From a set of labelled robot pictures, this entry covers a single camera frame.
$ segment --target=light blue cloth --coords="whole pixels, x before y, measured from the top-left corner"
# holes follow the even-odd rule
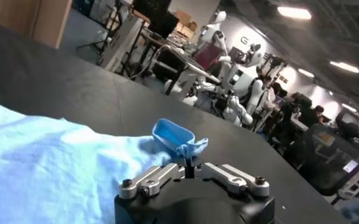
[[[114,137],[0,106],[0,223],[114,223],[123,179],[207,142],[166,119],[153,136]]]

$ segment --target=screw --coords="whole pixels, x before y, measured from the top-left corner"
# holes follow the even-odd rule
[[[239,194],[248,194],[249,188],[246,185],[242,185],[239,187]]]
[[[144,198],[149,198],[149,189],[146,187],[143,187],[140,189],[140,193]]]
[[[123,180],[123,187],[129,187],[130,185],[132,185],[131,179]]]
[[[256,179],[255,179],[256,185],[264,185],[265,182],[266,182],[266,180],[263,177],[256,177]]]

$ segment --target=black table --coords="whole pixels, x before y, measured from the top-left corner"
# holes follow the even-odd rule
[[[261,137],[0,26],[0,104],[20,113],[61,118],[97,132],[151,134],[167,118],[208,137],[204,161],[264,176],[279,223],[347,222]]]

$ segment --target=white humanoid robot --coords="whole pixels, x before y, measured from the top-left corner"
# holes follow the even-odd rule
[[[205,43],[214,43],[224,51],[225,56],[228,56],[226,38],[220,30],[221,23],[226,18],[227,14],[225,11],[215,13],[215,20],[201,29],[202,32],[198,37],[197,50],[201,49]]]
[[[225,36],[220,30],[221,23],[226,19],[226,12],[217,12],[215,13],[215,20],[202,28],[202,33],[198,39],[197,49],[201,49],[205,43],[212,43],[215,46],[223,50],[223,56],[219,58],[219,62],[222,63],[221,71],[218,75],[218,79],[222,81],[221,86],[216,86],[212,83],[207,83],[204,77],[198,78],[198,85],[196,89],[198,91],[208,91],[212,93],[225,94],[228,99],[226,99],[226,108],[224,109],[222,115],[224,119],[234,123],[237,126],[250,125],[252,123],[252,117],[246,111],[246,109],[240,104],[238,96],[235,96],[233,92],[227,95],[229,90],[234,89],[233,86],[241,78],[241,76],[246,77],[247,75],[241,72],[241,65],[236,61],[232,61],[231,57],[228,56],[228,50],[225,42]],[[240,62],[243,62],[245,66],[253,66],[258,64],[263,58],[264,53],[260,53],[260,45],[251,46],[249,51],[242,55]],[[165,85],[165,89],[169,86],[170,81]],[[181,92],[182,88],[180,87],[180,82],[175,85],[172,89],[172,92]],[[196,94],[190,94],[183,100],[185,103],[193,106],[197,101]]]

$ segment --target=wall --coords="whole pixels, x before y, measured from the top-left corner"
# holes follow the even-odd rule
[[[169,6],[170,12],[176,12],[178,9],[187,12],[191,16],[191,20],[198,25],[194,40],[196,40],[201,33],[201,27],[208,24],[220,0],[172,0]]]
[[[277,51],[277,49],[262,36],[257,33],[254,29],[248,26],[239,18],[234,15],[229,15],[227,19],[221,24],[221,30],[226,36],[226,45],[228,49],[236,47],[242,51],[247,51],[250,44],[261,44],[266,53],[273,54],[276,56],[283,55]],[[242,37],[247,38],[247,44],[244,44],[241,39]],[[255,67],[249,68],[248,71],[256,75]],[[288,82],[284,83],[278,79],[282,88],[288,91],[289,94],[296,92],[302,93],[309,97],[313,106],[321,105],[324,107],[324,115],[330,119],[336,118],[341,110],[341,105],[335,101],[335,99],[328,93],[326,89],[323,89],[315,85],[311,78],[299,73],[295,68],[288,66],[284,71],[281,72]]]

